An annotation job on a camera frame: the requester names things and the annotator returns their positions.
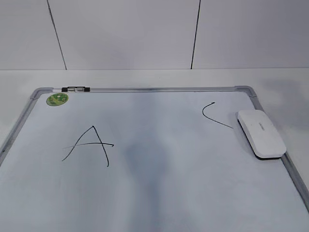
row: white table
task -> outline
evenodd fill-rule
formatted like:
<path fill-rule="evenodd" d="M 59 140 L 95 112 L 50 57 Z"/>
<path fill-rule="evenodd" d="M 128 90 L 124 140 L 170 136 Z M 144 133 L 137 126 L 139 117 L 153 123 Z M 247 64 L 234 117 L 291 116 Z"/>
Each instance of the white table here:
<path fill-rule="evenodd" d="M 254 88 L 309 188 L 309 69 L 0 71 L 0 144 L 38 87 Z"/>

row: round sticker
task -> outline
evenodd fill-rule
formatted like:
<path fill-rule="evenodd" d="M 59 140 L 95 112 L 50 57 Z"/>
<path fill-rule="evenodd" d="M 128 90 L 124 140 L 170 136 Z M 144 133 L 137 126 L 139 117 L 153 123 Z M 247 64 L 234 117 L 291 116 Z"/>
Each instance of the round sticker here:
<path fill-rule="evenodd" d="M 46 103 L 50 106 L 59 106 L 66 103 L 69 99 L 69 96 L 65 93 L 56 93 L 46 100 Z"/>

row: whiteboard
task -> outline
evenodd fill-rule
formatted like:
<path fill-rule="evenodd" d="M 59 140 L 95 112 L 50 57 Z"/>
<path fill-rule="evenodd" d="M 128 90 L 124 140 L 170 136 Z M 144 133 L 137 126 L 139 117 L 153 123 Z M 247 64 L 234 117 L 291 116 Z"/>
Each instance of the whiteboard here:
<path fill-rule="evenodd" d="M 246 93 L 50 95 L 0 167 L 2 231 L 309 231 L 282 161 L 258 160 L 237 122 Z M 212 102 L 204 114 L 232 128 L 203 116 Z"/>

